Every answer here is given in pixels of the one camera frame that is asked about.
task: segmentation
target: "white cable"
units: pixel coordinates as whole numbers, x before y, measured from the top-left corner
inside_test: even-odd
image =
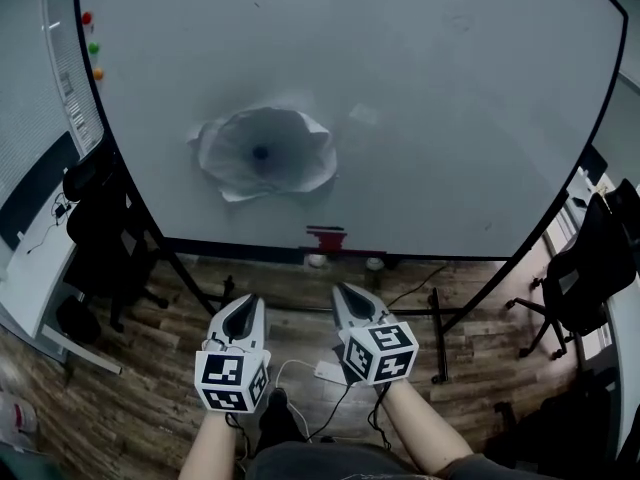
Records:
[[[282,370],[289,363],[299,363],[299,364],[303,364],[305,366],[308,366],[312,370],[316,369],[315,366],[313,366],[313,365],[311,365],[309,363],[305,363],[304,361],[300,361],[299,359],[287,359],[284,363],[282,363],[282,366],[280,367],[280,371],[278,372],[278,376],[276,377],[276,388],[278,387],[278,383],[280,382],[280,374],[282,373]],[[298,416],[300,416],[300,419],[304,423],[304,430],[305,430],[305,432],[307,434],[306,437],[307,437],[307,439],[309,439],[309,425],[307,425],[307,420],[304,419],[304,416],[302,415],[302,413],[298,409],[296,409],[296,407],[288,400],[288,398],[287,398],[287,405],[289,406],[290,409],[293,409],[293,411]]]

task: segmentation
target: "whiteboard frame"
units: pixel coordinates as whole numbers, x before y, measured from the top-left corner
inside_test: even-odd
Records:
[[[560,192],[558,193],[558,195],[555,197],[555,199],[553,200],[552,204],[550,205],[549,209],[545,212],[545,214],[543,215],[542,219],[534,226],[534,228],[532,229],[532,231],[529,233],[529,235],[527,236],[527,238],[525,239],[525,241],[522,243],[522,245],[516,250],[516,252],[510,256],[510,257],[487,257],[487,256],[430,256],[430,255],[405,255],[405,254],[401,254],[401,255],[397,255],[397,254],[384,254],[385,258],[394,258],[394,259],[438,259],[438,260],[472,260],[472,261],[487,261],[487,260],[506,260],[505,264],[500,268],[500,270],[493,276],[493,278],[480,290],[480,292],[478,292],[478,294],[476,294],[476,296],[474,296],[469,303],[467,303],[463,310],[460,311],[459,313],[457,313],[453,318],[451,318],[443,327],[443,332],[446,333],[451,327],[453,327],[455,325],[455,323],[457,323],[461,318],[463,318],[469,311],[471,311],[474,307],[477,306],[477,304],[484,299],[484,297],[486,297],[486,295],[493,290],[493,288],[495,288],[495,286],[497,286],[505,277],[506,275],[515,267],[515,265],[524,257],[524,255],[533,247],[533,245],[535,244],[535,242],[542,236],[542,234],[544,233],[545,229],[548,227],[548,225],[552,222],[552,220],[555,218],[556,214],[560,211],[564,201],[566,200],[566,188],[569,185],[569,182],[571,181],[572,177],[574,176],[575,172],[578,169],[578,166],[580,164],[580,160],[582,158],[582,156],[584,155],[584,151],[585,149],[591,145],[591,143],[593,142],[593,139],[600,127],[600,124],[602,122],[602,119],[604,117],[604,114],[606,112],[606,109],[609,105],[609,101],[611,99],[611,95],[613,93],[613,88],[615,86],[616,83],[616,79],[617,79],[617,75],[618,75],[618,71],[620,69],[620,64],[622,61],[622,54],[624,51],[624,45],[625,45],[625,41],[626,41],[626,36],[627,36],[627,28],[628,28],[628,15],[627,12],[624,10],[624,8],[620,5],[620,3],[617,0],[609,0],[609,2],[611,4],[614,5],[614,7],[620,12],[620,14],[622,15],[623,18],[623,23],[622,23],[622,32],[620,35],[620,44],[619,44],[619,48],[618,48],[618,55],[616,58],[616,62],[614,65],[614,69],[613,72],[611,74],[611,81],[609,83],[608,89],[607,89],[607,93],[606,96],[604,98],[603,104],[602,104],[602,108],[600,109],[600,112],[598,113],[598,116],[596,118],[596,121],[594,123],[593,129],[589,135],[589,138],[587,139],[584,148],[581,152],[581,154],[579,155],[579,157],[576,159],[575,165],[573,167],[573,169],[571,169],[571,171],[568,173],[567,175],[567,179],[564,182]],[[117,143],[113,137],[113,132],[111,130],[111,127],[109,125],[109,120],[107,118],[106,112],[104,110],[104,107],[102,105],[102,101],[100,98],[100,94],[98,92],[95,80],[93,79],[93,75],[92,75],[92,68],[91,68],[91,63],[89,60],[89,54],[87,53],[87,45],[86,45],[86,40],[85,40],[85,35],[84,35],[84,29],[83,29],[83,25],[81,22],[81,9],[80,9],[80,0],[74,0],[74,7],[75,7],[75,14],[76,14],[76,28],[77,28],[77,32],[78,32],[78,38],[80,40],[80,44],[84,45],[84,48],[82,48],[82,58],[84,61],[84,65],[85,65],[85,70],[87,73],[87,78],[89,80],[89,84],[91,86],[91,91],[93,94],[93,97],[95,99],[96,102],[96,108],[98,110],[98,114],[100,115],[100,119],[102,121],[102,124],[104,126],[105,129],[105,138],[107,140],[109,140],[113,147],[114,150],[117,152],[118,156],[122,159],[122,165],[124,167],[124,174],[125,177],[127,179],[127,183],[128,183],[128,192],[130,192],[129,196],[131,197],[132,201],[144,212],[145,217],[148,220],[148,225],[149,225],[149,231],[152,235],[152,237],[154,238],[154,240],[156,240],[156,243],[161,247],[161,249],[165,250],[166,252],[170,251],[170,256],[173,256],[175,258],[172,259],[171,257],[169,258],[172,265],[174,266],[174,268],[176,268],[176,270],[178,271],[179,275],[181,277],[183,277],[183,280],[185,280],[185,282],[187,282],[187,280],[185,279],[185,275],[186,277],[189,278],[190,282],[187,282],[188,286],[190,289],[192,289],[192,291],[197,290],[198,292],[200,292],[199,288],[197,287],[197,285],[195,285],[195,282],[193,281],[193,279],[191,279],[191,277],[189,276],[189,274],[186,272],[186,269],[184,269],[184,266],[182,265],[182,263],[180,263],[180,261],[178,260],[178,258],[175,256],[175,252],[185,252],[185,253],[190,253],[190,254],[200,254],[200,255],[210,255],[210,256],[215,256],[215,255],[219,255],[219,256],[225,256],[226,252],[225,250],[228,252],[229,248],[234,249],[234,251],[236,252],[236,255],[234,257],[253,257],[255,259],[266,259],[266,258],[258,258],[259,256],[262,256],[264,254],[266,255],[271,255],[271,254],[278,254],[278,253],[282,253],[282,254],[293,254],[293,253],[299,253],[300,257],[303,257],[305,254],[307,253],[321,253],[321,254],[336,254],[336,255],[367,255],[367,256],[371,256],[372,255],[372,251],[326,251],[326,250],[318,250],[318,249],[310,249],[310,248],[288,248],[288,247],[265,247],[265,246],[254,246],[254,245],[241,245],[241,244],[229,244],[229,243],[220,243],[220,242],[208,242],[208,241],[198,241],[198,240],[188,240],[188,239],[178,239],[178,238],[167,238],[165,237],[162,232],[160,231],[160,228],[158,227],[157,223],[154,221],[151,213],[149,212],[147,206],[144,203],[144,200],[142,199],[139,191],[136,188],[135,183],[133,182],[133,179],[131,177],[131,174],[129,173],[127,167],[126,167],[126,161],[124,158],[122,158],[122,156],[120,155],[120,151],[118,149]]]

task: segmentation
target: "wooden floor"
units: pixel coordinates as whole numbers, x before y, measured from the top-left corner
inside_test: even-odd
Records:
[[[496,402],[512,402],[520,418],[536,410],[545,398],[566,390],[576,373],[573,347],[562,359],[549,361],[549,354],[558,347],[552,333],[534,354],[519,360],[518,350],[531,341],[540,322],[524,308],[504,308],[505,301],[514,296],[540,297],[540,293],[530,293],[528,285],[548,259],[544,244],[536,244],[480,307],[447,335],[450,381],[444,385],[434,386],[430,380],[437,371],[430,318],[406,318],[421,348],[411,381],[476,450],[482,450],[486,440],[502,429],[501,417],[493,409]],[[441,265],[445,263],[404,262],[393,271],[373,274],[365,271],[362,260],[332,261],[321,270],[227,260],[187,261],[204,291],[221,293],[223,280],[231,274],[236,282],[234,295],[252,291],[272,308],[329,307],[330,288],[337,281],[361,285],[390,301]],[[432,286],[440,291],[442,307],[460,307],[499,266],[494,262],[447,263],[432,281],[395,307],[427,307]],[[160,310],[140,300],[125,311],[123,334],[108,326],[108,302],[94,304],[103,329],[95,350],[122,365],[120,376],[73,357],[60,365],[0,330],[3,382],[35,406],[39,448],[56,457],[70,479],[176,478],[202,420],[204,411],[193,388],[193,362],[209,316],[164,262],[156,267],[149,287],[171,301],[169,308]],[[273,354],[271,386],[287,359],[336,362],[331,347],[338,339],[330,313],[270,309],[267,317],[267,346]],[[344,391],[342,386],[314,378],[311,369],[298,364],[285,367],[281,385],[306,416],[312,432],[324,423]],[[345,441],[379,443],[379,435],[366,423],[374,401],[372,389],[352,389],[324,433]],[[260,412],[241,418],[254,445]],[[381,419],[393,450],[404,455],[397,436]]]

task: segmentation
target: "forearm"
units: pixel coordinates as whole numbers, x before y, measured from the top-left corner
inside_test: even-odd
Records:
[[[207,413],[179,480],[231,480],[235,437],[235,430],[227,425],[225,413]]]
[[[415,464],[434,474],[473,451],[463,439],[407,382],[400,380],[382,401],[387,416]]]

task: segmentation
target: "shoe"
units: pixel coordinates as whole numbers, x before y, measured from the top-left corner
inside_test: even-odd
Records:
[[[284,405],[284,406],[286,406],[288,401],[289,401],[289,399],[287,398],[287,393],[282,388],[275,388],[269,394],[269,405],[274,405],[274,406]]]

